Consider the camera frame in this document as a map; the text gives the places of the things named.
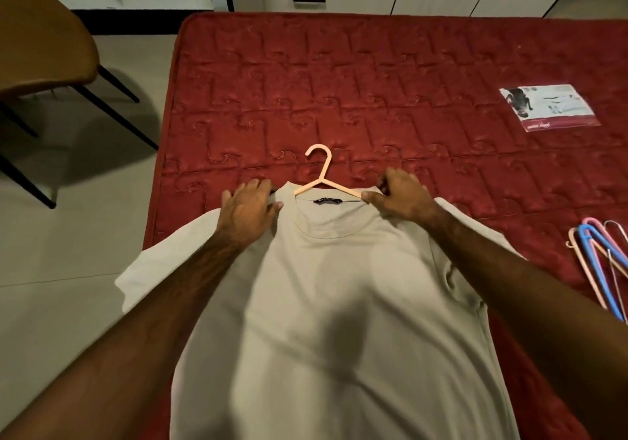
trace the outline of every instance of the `black baseboard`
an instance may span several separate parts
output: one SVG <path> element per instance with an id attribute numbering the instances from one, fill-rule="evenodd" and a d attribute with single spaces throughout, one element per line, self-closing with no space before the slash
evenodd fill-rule
<path id="1" fill-rule="evenodd" d="M 176 35 L 200 11 L 205 10 L 73 10 L 92 35 Z"/>

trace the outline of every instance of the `tile floor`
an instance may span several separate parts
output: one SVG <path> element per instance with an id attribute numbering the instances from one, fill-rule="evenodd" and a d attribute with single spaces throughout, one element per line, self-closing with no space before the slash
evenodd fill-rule
<path id="1" fill-rule="evenodd" d="M 560 0 L 552 18 L 628 18 L 628 0 Z M 97 37 L 102 64 L 140 98 L 92 90 L 158 140 L 175 37 Z M 121 315 L 113 282 L 141 250 L 155 154 L 71 90 L 13 105 L 41 134 L 0 121 L 0 153 L 49 210 L 0 176 L 0 429 Z"/>

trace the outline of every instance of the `red quilted mattress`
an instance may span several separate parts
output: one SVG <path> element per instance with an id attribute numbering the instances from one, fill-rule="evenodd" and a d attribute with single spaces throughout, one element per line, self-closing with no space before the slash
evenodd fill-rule
<path id="1" fill-rule="evenodd" d="M 628 22 L 204 13 L 177 39 L 145 247 L 252 177 L 369 187 L 386 166 L 506 235 L 593 298 L 567 230 L 628 226 Z M 570 83 L 599 127 L 526 133 L 503 87 Z M 491 330 L 524 439 L 587 433 L 498 320 Z M 166 396 L 146 438 L 166 439 Z"/>

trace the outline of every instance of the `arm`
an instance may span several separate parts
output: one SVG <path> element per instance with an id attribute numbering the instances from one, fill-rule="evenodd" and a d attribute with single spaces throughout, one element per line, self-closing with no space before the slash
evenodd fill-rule
<path id="1" fill-rule="evenodd" d="M 628 326 L 441 208 L 413 174 L 389 168 L 374 206 L 436 240 L 594 436 L 628 431 Z"/>
<path id="2" fill-rule="evenodd" d="M 136 434 L 170 380 L 216 286 L 267 230 L 281 203 L 254 179 L 222 194 L 216 232 L 79 356 L 0 433 L 0 440 L 112 439 Z"/>

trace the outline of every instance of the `person's right arm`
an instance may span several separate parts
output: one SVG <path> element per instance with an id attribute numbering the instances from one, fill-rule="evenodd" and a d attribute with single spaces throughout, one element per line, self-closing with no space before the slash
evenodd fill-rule
<path id="1" fill-rule="evenodd" d="M 589 432 L 628 438 L 628 326 L 459 222 L 413 174 L 388 168 L 382 188 L 362 198 L 428 231 Z"/>

